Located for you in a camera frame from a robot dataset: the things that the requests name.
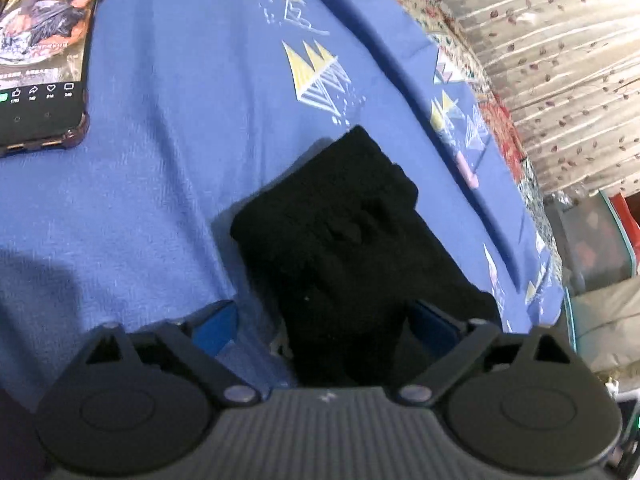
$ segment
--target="blue bed sheet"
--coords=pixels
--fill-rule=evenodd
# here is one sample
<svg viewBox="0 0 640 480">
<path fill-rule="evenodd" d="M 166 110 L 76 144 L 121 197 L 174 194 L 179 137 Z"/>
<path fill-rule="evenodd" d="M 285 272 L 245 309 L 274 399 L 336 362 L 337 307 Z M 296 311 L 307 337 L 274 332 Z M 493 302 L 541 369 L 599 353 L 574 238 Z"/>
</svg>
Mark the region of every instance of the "blue bed sheet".
<svg viewBox="0 0 640 480">
<path fill-rule="evenodd" d="M 92 327 L 225 299 L 239 335 L 219 359 L 261 389 L 291 384 L 228 229 L 355 124 L 417 184 L 505 330 L 555 322 L 549 250 L 447 61 L 394 0 L 105 0 L 87 139 L 0 161 L 0 387 L 33 409 Z"/>
</svg>

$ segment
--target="smartphone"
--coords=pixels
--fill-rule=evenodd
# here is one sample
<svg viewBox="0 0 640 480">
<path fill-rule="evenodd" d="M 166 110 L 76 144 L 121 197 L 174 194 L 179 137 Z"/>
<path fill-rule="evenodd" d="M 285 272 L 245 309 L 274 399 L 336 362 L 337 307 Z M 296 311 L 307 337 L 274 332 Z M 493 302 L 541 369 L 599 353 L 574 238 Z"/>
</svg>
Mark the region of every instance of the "smartphone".
<svg viewBox="0 0 640 480">
<path fill-rule="evenodd" d="M 0 12 L 0 156 L 72 148 L 86 135 L 99 0 L 6 0 Z"/>
</svg>

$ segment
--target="folded black cloth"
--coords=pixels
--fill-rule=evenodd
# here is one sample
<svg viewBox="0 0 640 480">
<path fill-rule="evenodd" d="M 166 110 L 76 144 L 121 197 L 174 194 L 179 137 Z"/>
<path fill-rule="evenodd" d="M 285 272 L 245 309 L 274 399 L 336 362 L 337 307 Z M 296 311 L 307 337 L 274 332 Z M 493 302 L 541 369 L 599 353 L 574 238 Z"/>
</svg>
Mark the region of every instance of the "folded black cloth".
<svg viewBox="0 0 640 480">
<path fill-rule="evenodd" d="M 412 300 L 499 322 L 416 202 L 414 183 L 356 127 L 236 215 L 232 237 L 273 287 L 302 384 L 385 384 Z"/>
</svg>

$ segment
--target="ribbed gray surface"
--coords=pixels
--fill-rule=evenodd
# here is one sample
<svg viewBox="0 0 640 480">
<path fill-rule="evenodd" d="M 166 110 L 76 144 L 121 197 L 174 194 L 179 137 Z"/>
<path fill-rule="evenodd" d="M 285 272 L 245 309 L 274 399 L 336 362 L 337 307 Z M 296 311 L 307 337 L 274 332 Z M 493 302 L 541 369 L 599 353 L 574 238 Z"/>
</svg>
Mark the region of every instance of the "ribbed gray surface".
<svg viewBox="0 0 640 480">
<path fill-rule="evenodd" d="M 87 477 L 57 471 L 50 480 Z M 190 456 L 136 480 L 507 480 L 456 447 L 428 410 L 382 389 L 282 390 L 225 412 Z M 604 480 L 598 469 L 563 480 Z"/>
</svg>

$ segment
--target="beige curtain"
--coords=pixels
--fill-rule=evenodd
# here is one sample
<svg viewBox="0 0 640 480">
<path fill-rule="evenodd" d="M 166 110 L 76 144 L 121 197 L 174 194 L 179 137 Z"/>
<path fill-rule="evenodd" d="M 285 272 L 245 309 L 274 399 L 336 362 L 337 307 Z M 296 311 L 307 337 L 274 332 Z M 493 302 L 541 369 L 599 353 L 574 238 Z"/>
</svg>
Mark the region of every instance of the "beige curtain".
<svg viewBox="0 0 640 480">
<path fill-rule="evenodd" d="M 546 193 L 640 190 L 640 0 L 444 0 Z"/>
</svg>

